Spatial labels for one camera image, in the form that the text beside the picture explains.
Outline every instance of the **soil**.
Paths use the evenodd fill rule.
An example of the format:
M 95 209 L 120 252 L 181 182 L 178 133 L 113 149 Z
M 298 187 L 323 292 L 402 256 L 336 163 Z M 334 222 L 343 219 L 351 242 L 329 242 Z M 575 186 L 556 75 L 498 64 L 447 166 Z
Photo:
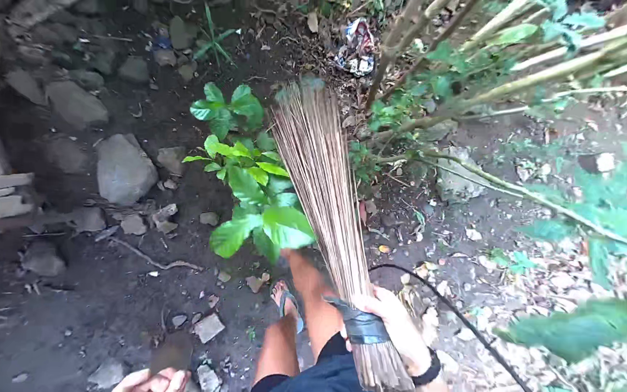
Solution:
M 133 85 L 115 76 L 106 77 L 106 88 L 98 97 L 111 113 L 111 121 L 103 128 L 74 130 L 47 109 L 13 94 L 10 89 L 0 90 L 0 132 L 6 150 L 17 172 L 36 174 L 36 190 L 46 208 L 69 212 L 93 200 L 106 208 L 109 224 L 117 224 L 111 217 L 112 208 L 98 195 L 95 165 L 89 165 L 83 174 L 63 173 L 45 159 L 49 141 L 59 137 L 75 138 L 91 163 L 95 162 L 93 145 L 116 133 L 135 134 L 152 159 L 156 158 L 159 148 L 194 149 L 202 145 L 209 130 L 206 124 L 192 117 L 188 108 L 193 101 L 203 98 L 202 87 L 206 82 L 214 82 L 225 95 L 246 83 L 263 105 L 268 106 L 273 95 L 271 86 L 313 68 L 344 94 L 357 96 L 356 88 L 349 86 L 352 76 L 330 65 L 327 58 L 330 48 L 321 42 L 322 38 L 306 29 L 303 15 L 279 21 L 279 25 L 275 18 L 271 24 L 262 24 L 252 15 L 257 10 L 239 4 L 215 5 L 212 10 L 216 26 L 242 30 L 240 36 L 232 35 L 224 41 L 235 66 L 222 62 L 219 68 L 209 62 L 198 63 L 197 76 L 185 84 L 175 69 L 160 68 L 145 50 L 149 38 L 143 33 L 153 33 L 151 24 L 155 20 L 168 24 L 172 17 L 165 5 L 152 4 L 152 9 L 151 16 L 145 16 L 132 8 L 122 9 L 118 4 L 112 12 L 102 15 L 102 23 L 110 35 L 133 40 L 115 42 L 121 48 L 118 58 L 133 54 L 146 59 L 154 83 L 158 85 L 158 90 L 152 90 L 149 85 Z M 190 17 L 204 25 L 202 12 Z M 355 103 L 346 104 L 347 111 L 351 107 L 354 111 Z M 137 113 L 138 105 L 142 107 L 142 116 L 136 118 L 132 113 Z M 578 120 L 559 121 L 549 124 L 548 128 L 558 129 L 564 137 L 584 132 L 581 131 L 583 119 L 593 119 L 601 129 L 584 132 L 587 142 L 580 147 L 586 149 L 585 144 L 589 146 L 590 141 L 597 141 L 597 151 L 615 151 L 614 146 L 619 142 L 613 125 L 617 121 L 616 114 L 601 114 L 587 107 L 573 110 L 570 116 Z M 507 144 L 504 141 L 510 135 L 515 142 L 533 138 L 542 143 L 545 126 L 520 116 L 496 121 L 462 123 L 450 136 L 451 143 L 470 147 L 478 164 L 516 181 L 512 164 L 515 154 L 496 154 L 496 151 L 504 151 Z M 504 159 L 498 162 L 500 154 Z M 160 177 L 165 180 L 169 174 L 160 169 Z M 399 179 L 408 181 L 404 176 Z M 256 256 L 249 245 L 229 260 L 211 252 L 208 239 L 213 227 L 201 225 L 198 217 L 206 211 L 216 212 L 222 221 L 230 217 L 231 192 L 213 174 L 204 173 L 198 164 L 189 165 L 178 182 L 175 191 L 154 187 L 146 195 L 147 200 L 154 200 L 159 207 L 170 203 L 178 205 L 179 212 L 174 216 L 179 224 L 176 236 L 169 238 L 151 229 L 141 237 L 121 232 L 117 236 L 157 262 L 185 260 L 204 267 L 202 271 L 187 267 L 158 271 L 120 245 L 106 240 L 95 242 L 91 234 L 75 234 L 66 225 L 56 225 L 48 226 L 48 233 L 61 235 L 46 239 L 58 246 L 67 261 L 67 271 L 56 278 L 40 278 L 20 269 L 17 252 L 32 240 L 30 230 L 16 229 L 0 234 L 0 309 L 5 308 L 0 310 L 0 392 L 88 390 L 93 387 L 87 382 L 88 376 L 108 358 L 123 362 L 127 371 L 148 367 L 152 349 L 164 336 L 164 325 L 170 323 L 172 315 L 185 313 L 190 320 L 196 313 L 213 312 L 218 313 L 226 329 L 206 344 L 194 339 L 190 368 L 195 371 L 208 361 L 230 390 L 249 389 L 263 333 L 267 325 L 277 319 L 277 311 L 267 286 L 253 294 L 245 278 L 268 272 L 275 281 L 286 277 L 287 269 L 271 266 L 266 259 Z M 487 191 L 466 204 L 446 204 L 438 199 L 431 181 L 419 187 L 407 187 L 384 176 L 381 189 L 382 195 L 376 199 L 379 214 L 396 213 L 400 223 L 397 227 L 384 227 L 386 233 L 394 229 L 391 240 L 378 234 L 367 237 L 370 264 L 392 262 L 414 267 L 426 260 L 436 263 L 435 281 L 448 281 L 450 297 L 461 301 L 467 313 L 481 306 L 519 306 L 506 302 L 500 292 L 501 272 L 487 271 L 475 259 L 489 248 L 513 250 L 533 246 L 515 227 L 528 222 L 538 209 L 495 191 Z M 430 200 L 437 201 L 433 213 L 423 209 Z M 426 212 L 426 231 L 420 242 L 408 241 L 413 238 L 410 233 L 417 225 L 408 204 Z M 370 217 L 368 225 L 383 226 L 379 216 Z M 471 225 L 482 234 L 483 241 L 466 238 L 465 230 Z M 397 232 L 403 236 L 402 241 L 398 241 Z M 440 245 L 440 238 L 449 246 Z M 382 244 L 389 245 L 393 253 L 375 252 Z M 456 253 L 467 257 L 451 256 Z M 316 253 L 312 251 L 311 256 L 323 270 Z M 158 272 L 157 276 L 150 274 L 154 271 Z M 218 284 L 219 271 L 231 274 L 231 280 Z M 397 271 L 380 269 L 371 276 L 374 282 L 389 289 L 402 288 L 401 274 Z M 435 303 L 431 294 L 420 291 L 423 297 L 430 298 L 429 304 Z M 210 309 L 208 297 L 212 294 L 220 300 Z M 438 349 L 462 366 L 479 369 L 476 355 L 479 343 L 456 339 L 455 334 L 462 327 L 460 322 L 443 306 L 438 307 L 438 312 Z M 255 331 L 253 340 L 249 334 L 251 328 Z M 298 347 L 301 367 L 311 366 L 313 360 L 305 332 L 298 336 Z M 25 381 L 12 382 L 22 373 L 28 374 Z M 448 381 L 455 391 L 474 390 L 467 381 L 457 378 Z

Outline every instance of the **black hose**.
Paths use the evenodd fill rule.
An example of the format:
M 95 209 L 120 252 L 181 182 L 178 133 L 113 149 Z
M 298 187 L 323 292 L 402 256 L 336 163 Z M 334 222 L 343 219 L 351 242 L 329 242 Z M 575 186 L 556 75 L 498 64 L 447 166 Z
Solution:
M 466 319 L 466 317 L 464 317 L 461 314 L 461 312 L 451 303 L 450 300 L 448 300 L 445 296 L 441 295 L 440 292 L 437 291 L 437 288 L 432 283 L 428 282 L 426 279 L 420 278 L 420 276 L 417 275 L 415 272 L 413 272 L 413 271 L 411 271 L 409 269 L 403 268 L 402 266 L 397 266 L 396 264 L 379 264 L 377 266 L 371 267 L 369 269 L 369 271 L 371 272 L 371 271 L 374 271 L 375 269 L 379 269 L 379 268 L 382 268 L 382 267 L 390 267 L 390 268 L 399 269 L 399 270 L 409 274 L 410 276 L 415 277 L 419 281 L 423 282 L 425 284 L 425 286 L 429 287 L 430 290 L 432 290 L 432 292 L 435 294 L 435 296 L 437 296 L 437 298 L 439 298 L 440 301 L 443 302 L 444 305 L 448 306 L 448 308 L 451 309 L 451 311 L 456 314 L 456 316 L 461 320 L 461 322 L 464 325 L 466 325 L 466 327 L 468 327 L 468 329 L 471 330 L 471 332 L 476 336 L 476 338 L 478 338 L 480 343 L 483 343 L 483 346 L 485 346 L 485 349 L 488 352 L 490 352 L 490 354 L 495 358 L 496 361 L 498 361 L 500 363 L 500 365 L 502 365 L 504 370 L 507 370 L 509 375 L 512 376 L 512 378 L 514 378 L 514 381 L 517 381 L 517 384 L 519 384 L 519 387 L 522 387 L 524 392 L 532 392 L 531 388 L 527 387 L 527 383 L 525 383 L 524 380 L 522 380 L 522 378 L 519 377 L 519 375 L 514 370 L 514 368 L 512 368 L 512 366 L 509 363 L 507 363 L 507 361 L 504 359 L 504 357 L 502 355 L 500 355 L 500 353 L 497 352 L 497 350 L 492 348 L 492 346 L 490 345 L 490 343 L 488 343 L 488 341 L 485 339 L 483 334 L 481 334 L 480 331 L 478 331 L 478 329 L 476 327 L 474 327 L 473 324 L 471 324 L 471 322 L 468 321 Z

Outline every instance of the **sandal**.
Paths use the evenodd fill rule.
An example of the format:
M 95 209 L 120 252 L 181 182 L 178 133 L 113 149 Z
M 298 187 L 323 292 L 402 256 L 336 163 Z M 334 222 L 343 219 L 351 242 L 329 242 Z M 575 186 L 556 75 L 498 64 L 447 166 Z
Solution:
M 270 289 L 270 293 L 274 296 L 274 289 L 277 286 L 277 283 L 279 282 L 284 282 L 285 285 L 287 283 L 287 281 L 285 281 L 284 279 L 280 279 L 278 281 L 276 281 L 273 285 L 272 285 L 272 289 Z M 282 296 L 279 298 L 279 304 L 277 304 L 277 309 L 279 311 L 279 316 L 280 318 L 284 317 L 284 304 L 286 303 L 287 299 L 291 299 L 292 303 L 294 303 L 294 308 L 297 312 L 297 334 L 301 333 L 301 331 L 304 329 L 304 319 L 302 319 L 301 313 L 299 313 L 299 304 L 297 303 L 297 298 L 294 298 L 294 295 L 289 291 L 289 289 L 283 289 L 282 290 Z

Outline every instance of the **human leg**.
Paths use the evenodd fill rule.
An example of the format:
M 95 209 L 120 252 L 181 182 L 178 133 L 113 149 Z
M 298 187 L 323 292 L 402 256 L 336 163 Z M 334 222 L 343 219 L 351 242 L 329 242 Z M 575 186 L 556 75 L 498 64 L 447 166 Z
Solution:
M 280 304 L 284 290 L 288 290 L 284 281 L 277 282 L 272 289 L 271 297 L 277 305 Z M 299 374 L 296 345 L 297 316 L 298 311 L 294 303 L 286 299 L 284 316 L 266 329 L 254 385 L 269 375 L 296 376 Z
M 343 327 L 340 312 L 323 300 L 323 296 L 337 294 L 323 280 L 323 276 L 299 252 L 283 250 L 282 255 L 289 261 L 294 286 L 304 300 L 304 319 L 309 331 L 311 351 L 318 361 L 325 344 Z

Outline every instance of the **foot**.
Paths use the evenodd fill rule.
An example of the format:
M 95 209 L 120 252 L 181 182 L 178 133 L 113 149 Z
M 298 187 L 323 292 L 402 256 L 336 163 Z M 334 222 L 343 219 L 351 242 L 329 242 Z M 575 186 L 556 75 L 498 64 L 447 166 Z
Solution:
M 274 301 L 274 304 L 279 307 L 280 301 L 282 299 L 282 292 L 289 291 L 289 287 L 287 287 L 287 283 L 285 281 L 278 281 L 272 287 L 272 291 L 270 292 L 270 298 Z M 297 311 L 297 307 L 294 305 L 294 302 L 291 298 L 286 298 L 284 300 L 284 315 L 290 316 L 294 320 L 299 318 L 299 312 Z

